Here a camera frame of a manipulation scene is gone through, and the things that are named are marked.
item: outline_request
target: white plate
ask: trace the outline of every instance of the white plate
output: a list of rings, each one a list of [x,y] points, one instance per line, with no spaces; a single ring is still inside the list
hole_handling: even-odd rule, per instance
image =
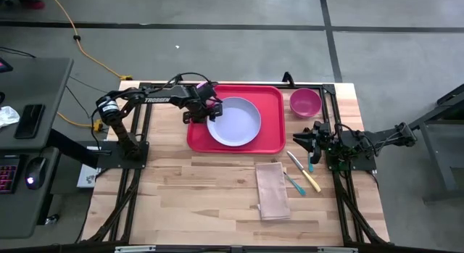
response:
[[[207,121],[211,136],[227,146],[248,144],[261,129],[261,115],[256,106],[240,97],[223,100],[223,115]]]

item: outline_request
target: black desk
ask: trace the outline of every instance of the black desk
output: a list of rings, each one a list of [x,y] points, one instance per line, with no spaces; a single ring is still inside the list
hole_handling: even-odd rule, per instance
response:
[[[27,104],[44,104],[41,123],[34,139],[14,138],[17,123],[0,128],[0,150],[42,149],[65,91],[73,61],[68,58],[11,58],[13,71],[0,73],[2,106],[11,106],[20,115]]]
[[[17,123],[0,128],[0,154],[26,154],[27,163],[37,157],[49,142],[51,127],[61,101],[73,61],[68,58],[16,58],[6,60],[13,71],[0,73],[0,91],[6,94],[1,106],[11,106],[20,115],[26,104],[44,104],[45,110],[34,139],[14,138]],[[48,213],[51,203],[50,187],[60,151],[46,148],[46,180],[38,190],[25,185],[24,166],[18,170],[13,194],[0,194],[0,238],[27,238],[32,235],[38,220]]]
[[[34,157],[39,155],[39,152],[27,153],[27,163]],[[51,180],[55,173],[55,166],[59,160],[59,150],[56,148],[46,148],[41,156],[47,159],[46,162],[46,177],[42,187],[37,190],[29,189],[25,184],[25,171],[20,169],[19,178],[17,180],[16,192],[13,194],[0,195],[0,238],[2,239],[21,239],[32,236],[34,228],[37,225],[39,218],[45,218],[48,207],[42,210],[44,200],[51,200],[49,194],[51,188]]]

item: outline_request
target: wire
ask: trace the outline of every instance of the wire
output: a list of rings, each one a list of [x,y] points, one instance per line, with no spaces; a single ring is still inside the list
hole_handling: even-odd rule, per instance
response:
[[[166,86],[168,86],[170,83],[172,83],[176,78],[179,78],[182,75],[198,75],[198,76],[204,78],[208,83],[212,83],[210,79],[208,79],[206,76],[204,76],[204,75],[202,75],[200,73],[197,73],[197,72],[182,72],[180,74],[175,75],[173,78],[169,79],[169,81],[167,83],[165,83],[163,86],[161,86],[160,88],[156,88],[156,89],[150,91],[149,94],[153,94],[153,93],[156,93],[158,91],[161,91]]]
[[[67,121],[68,123],[72,124],[72,125],[75,125],[75,126],[79,126],[79,127],[92,127],[92,129],[94,128],[93,125],[89,125],[89,124],[82,124],[82,123],[75,123],[73,122],[72,120],[69,120],[67,119],[64,115],[62,115],[60,112],[57,112],[57,115],[59,115],[63,120]]]
[[[95,137],[95,134],[94,134],[94,115],[95,115],[96,111],[98,111],[98,108],[96,108],[96,109],[94,110],[94,112],[92,112],[90,134],[92,135],[92,137],[94,138],[94,140],[95,140],[95,142],[96,142],[96,147],[100,150],[100,143],[99,143],[99,140]]]
[[[372,150],[373,150],[373,152],[374,152],[374,156],[375,156],[375,157],[378,157],[378,152],[376,151],[376,147],[375,147],[375,145],[373,144],[373,142],[372,142],[372,141],[369,139],[369,137],[367,137],[366,135],[363,135],[363,137],[364,137],[366,140],[368,140],[368,143],[369,143],[370,147],[372,147]]]
[[[18,54],[20,56],[24,56],[24,57],[32,57],[32,58],[36,58],[35,55],[33,54],[29,54],[27,52],[24,52],[24,51],[20,51],[20,50],[16,50],[16,49],[11,49],[11,48],[8,48],[8,47],[4,47],[4,46],[0,46],[0,49],[3,49],[3,50],[0,50],[0,51],[4,51],[6,53],[10,53],[10,54]]]
[[[70,24],[71,24],[71,26],[72,26],[72,28],[74,30],[74,37],[73,38],[74,38],[76,44],[78,45],[80,52],[83,55],[85,55],[86,57],[88,57],[90,60],[94,61],[95,63],[99,64],[100,66],[102,66],[103,68],[108,70],[113,75],[116,75],[119,79],[121,79],[121,80],[130,80],[130,79],[132,79],[132,76],[130,76],[130,75],[120,75],[117,72],[115,72],[114,70],[112,70],[111,68],[109,68],[108,66],[106,66],[105,64],[103,64],[102,62],[100,62],[99,60],[93,58],[90,54],[87,54],[84,51],[82,45],[80,44],[80,36],[79,36],[78,30],[75,28],[74,22],[71,20],[71,17],[69,16],[69,14],[66,12],[66,9],[61,5],[61,3],[58,0],[54,0],[54,1],[55,1],[55,3],[57,3],[58,7],[66,15],[66,18],[69,20],[69,22],[70,22]]]
[[[96,174],[95,178],[100,177],[103,173],[105,173],[108,170],[108,168],[101,169],[99,173]]]
[[[393,134],[391,134],[388,138],[385,139],[385,141],[382,141],[382,145],[380,146],[380,148],[378,148],[377,154],[380,154],[380,151],[381,151],[382,148],[385,146],[385,144],[386,144],[387,141],[389,141],[391,138],[393,138],[395,135],[397,135],[397,134],[400,133],[400,132],[401,132],[401,130],[400,130],[400,131],[397,131],[397,132],[395,132],[395,133],[393,133]]]
[[[87,206],[87,211],[86,212],[88,212],[88,210],[90,209],[90,204],[91,204],[91,200],[88,201],[88,206]],[[88,216],[88,214],[86,214],[86,216],[84,217],[84,221],[82,223],[82,228],[80,229],[79,235],[76,238],[76,240],[74,241],[74,244],[78,243],[80,241],[80,239],[81,239],[82,232],[84,231],[84,227],[86,226],[87,216]]]
[[[353,137],[356,137],[355,132],[354,132],[349,126],[346,126],[346,125],[344,125],[343,123],[336,123],[335,126],[345,127],[346,129],[349,130],[349,132],[351,133],[351,135],[352,135]]]
[[[142,141],[144,139],[144,134],[143,133],[139,133],[139,134],[136,134],[135,137],[137,136],[140,136],[140,141]]]
[[[197,72],[183,72],[183,73],[180,73],[178,75],[176,75],[175,77],[177,78],[178,76],[182,76],[182,75],[198,75],[198,76],[201,76],[203,77],[208,83],[211,83],[211,80],[206,78],[206,76],[200,74],[200,73],[197,73]]]
[[[7,50],[3,50],[3,49],[0,49],[0,51],[5,52],[5,53],[8,53],[8,54],[16,54],[16,55],[19,55],[20,57],[31,57],[31,56],[29,56],[29,55],[27,55],[27,54],[21,54],[21,53],[11,52],[11,51],[7,51]]]
[[[71,91],[71,89],[69,87],[66,86],[66,89],[70,92],[70,94],[72,95],[72,97],[74,97],[74,100],[79,104],[80,108],[82,108],[82,110],[84,110],[84,112],[86,112],[86,115],[87,115],[87,118],[90,117],[90,115],[88,115],[88,112],[86,110],[86,108],[84,108],[84,106],[80,103],[80,101],[78,100],[78,98],[74,95],[74,93]]]
[[[83,85],[85,85],[85,86],[87,86],[87,87],[89,87],[89,88],[92,88],[93,90],[101,91],[101,92],[104,93],[104,94],[108,94],[107,91],[103,91],[103,90],[101,90],[101,89],[98,89],[98,88],[95,88],[95,87],[93,87],[93,86],[90,86],[90,85],[88,85],[87,83],[84,83],[83,81],[78,80],[78,79],[74,78],[74,77],[71,76],[71,75],[70,75],[70,78],[73,79],[73,80],[75,80],[75,81],[77,81],[77,82],[79,82],[79,83],[82,83]]]
[[[380,189],[380,188],[378,187],[378,181],[377,181],[376,175],[374,175],[374,173],[373,173],[371,170],[366,170],[366,172],[367,172],[369,175],[371,175],[372,178],[374,178],[374,181],[376,182],[376,185],[377,185],[377,189]]]

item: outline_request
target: keyboard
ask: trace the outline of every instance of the keyboard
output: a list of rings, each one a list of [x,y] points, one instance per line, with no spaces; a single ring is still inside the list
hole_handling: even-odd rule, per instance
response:
[[[15,191],[20,163],[19,155],[0,157],[0,194],[12,194]]]

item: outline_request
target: red tray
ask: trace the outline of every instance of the red tray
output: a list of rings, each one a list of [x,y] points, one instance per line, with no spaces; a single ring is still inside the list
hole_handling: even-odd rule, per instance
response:
[[[272,86],[215,87],[220,99],[242,97],[252,102],[261,114],[261,129],[248,144],[230,147],[218,143],[208,131],[206,123],[188,125],[187,143],[196,152],[276,154],[285,146],[285,117],[282,93]]]

